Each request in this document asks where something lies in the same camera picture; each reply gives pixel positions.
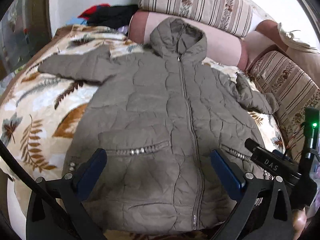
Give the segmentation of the person's right hand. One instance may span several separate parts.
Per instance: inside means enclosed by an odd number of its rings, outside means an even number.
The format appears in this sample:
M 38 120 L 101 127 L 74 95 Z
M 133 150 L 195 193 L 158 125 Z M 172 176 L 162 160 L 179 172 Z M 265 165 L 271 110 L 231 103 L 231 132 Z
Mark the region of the person's right hand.
M 297 240 L 302 234 L 304 227 L 306 225 L 306 211 L 305 208 L 294 209 L 292 211 L 292 224 L 293 224 L 293 240 Z

